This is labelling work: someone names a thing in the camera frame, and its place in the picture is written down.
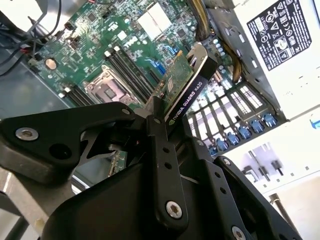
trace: black mounting arm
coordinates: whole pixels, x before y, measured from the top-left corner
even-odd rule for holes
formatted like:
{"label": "black mounting arm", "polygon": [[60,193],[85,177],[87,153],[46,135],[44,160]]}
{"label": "black mounting arm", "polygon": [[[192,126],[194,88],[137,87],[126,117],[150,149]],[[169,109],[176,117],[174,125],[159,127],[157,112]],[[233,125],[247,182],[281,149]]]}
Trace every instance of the black mounting arm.
{"label": "black mounting arm", "polygon": [[301,240],[230,159],[211,158],[186,118],[167,133],[159,98],[146,117],[113,102],[0,122],[0,165],[35,199],[115,150],[128,152],[126,168],[37,218],[42,240]]}

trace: silver screw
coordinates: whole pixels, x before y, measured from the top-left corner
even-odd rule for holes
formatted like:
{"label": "silver screw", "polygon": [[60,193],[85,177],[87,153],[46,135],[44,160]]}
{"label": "silver screw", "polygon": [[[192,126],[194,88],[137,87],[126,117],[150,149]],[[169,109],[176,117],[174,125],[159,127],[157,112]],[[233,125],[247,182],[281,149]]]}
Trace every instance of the silver screw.
{"label": "silver screw", "polygon": [[231,165],[231,163],[230,163],[230,161],[229,161],[228,159],[224,158],[223,161],[224,161],[224,163],[227,164],[228,166]]}
{"label": "silver screw", "polygon": [[165,205],[166,212],[170,215],[170,217],[174,219],[179,219],[182,217],[182,209],[178,205],[178,203],[174,201],[168,201]]}
{"label": "silver screw", "polygon": [[196,141],[200,146],[204,146],[204,143],[201,140]]}
{"label": "silver screw", "polygon": [[244,232],[237,226],[232,227],[232,233],[236,240],[246,240]]}
{"label": "silver screw", "polygon": [[39,137],[39,133],[30,127],[21,127],[15,131],[15,136],[23,141],[34,141]]}
{"label": "silver screw", "polygon": [[153,120],[154,120],[157,124],[160,124],[160,123],[161,123],[159,119],[154,118]]}
{"label": "silver screw", "polygon": [[125,114],[128,114],[128,115],[130,114],[130,112],[125,108],[122,109],[122,112],[125,113]]}

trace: small circuit board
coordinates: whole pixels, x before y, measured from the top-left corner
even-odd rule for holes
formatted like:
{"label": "small circuit board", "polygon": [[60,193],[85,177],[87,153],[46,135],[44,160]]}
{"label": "small circuit board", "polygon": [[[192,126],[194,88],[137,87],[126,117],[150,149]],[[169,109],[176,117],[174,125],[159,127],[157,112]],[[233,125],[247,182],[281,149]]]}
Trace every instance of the small circuit board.
{"label": "small circuit board", "polygon": [[179,93],[192,77],[194,71],[182,51],[179,51],[173,60],[173,64],[167,68],[165,75],[154,90],[153,96],[164,101],[164,113],[166,113],[177,99]]}

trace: power supply label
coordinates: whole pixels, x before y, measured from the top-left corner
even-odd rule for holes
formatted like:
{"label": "power supply label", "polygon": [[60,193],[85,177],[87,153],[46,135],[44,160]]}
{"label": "power supply label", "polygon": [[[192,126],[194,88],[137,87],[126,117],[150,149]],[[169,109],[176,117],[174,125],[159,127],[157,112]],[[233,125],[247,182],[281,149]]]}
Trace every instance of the power supply label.
{"label": "power supply label", "polygon": [[247,26],[269,71],[312,43],[299,0],[277,1]]}

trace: blue connector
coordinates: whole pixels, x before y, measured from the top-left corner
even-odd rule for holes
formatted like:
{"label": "blue connector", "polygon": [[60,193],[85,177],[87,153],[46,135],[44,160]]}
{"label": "blue connector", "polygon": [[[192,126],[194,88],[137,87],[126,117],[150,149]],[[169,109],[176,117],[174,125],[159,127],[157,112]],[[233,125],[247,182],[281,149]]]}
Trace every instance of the blue connector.
{"label": "blue connector", "polygon": [[264,131],[264,126],[262,126],[262,124],[258,120],[251,121],[250,126],[253,128],[253,131],[256,134],[260,134]]}
{"label": "blue connector", "polygon": [[240,126],[238,131],[243,139],[249,139],[251,137],[251,132],[245,126]]}
{"label": "blue connector", "polygon": [[213,145],[210,145],[208,150],[209,150],[209,153],[212,157],[218,153],[218,149]]}
{"label": "blue connector", "polygon": [[161,65],[161,63],[159,61],[155,61],[151,58],[147,58],[147,59],[145,59],[145,61],[151,63],[152,66],[157,68],[158,71],[161,73],[161,75],[165,75],[166,69]]}
{"label": "blue connector", "polygon": [[275,125],[277,125],[278,122],[271,113],[263,115],[263,120],[269,128],[274,127]]}
{"label": "blue connector", "polygon": [[220,138],[217,138],[216,145],[218,146],[220,151],[226,151],[228,149],[228,143],[226,143],[224,140],[221,140]]}
{"label": "blue connector", "polygon": [[159,71],[162,75],[165,75],[166,69],[161,65],[161,63],[160,63],[159,61],[156,61],[155,64],[156,64],[156,68],[158,69],[158,71]]}
{"label": "blue connector", "polygon": [[229,132],[226,137],[229,139],[231,145],[235,146],[240,142],[240,139],[234,135],[233,133]]}

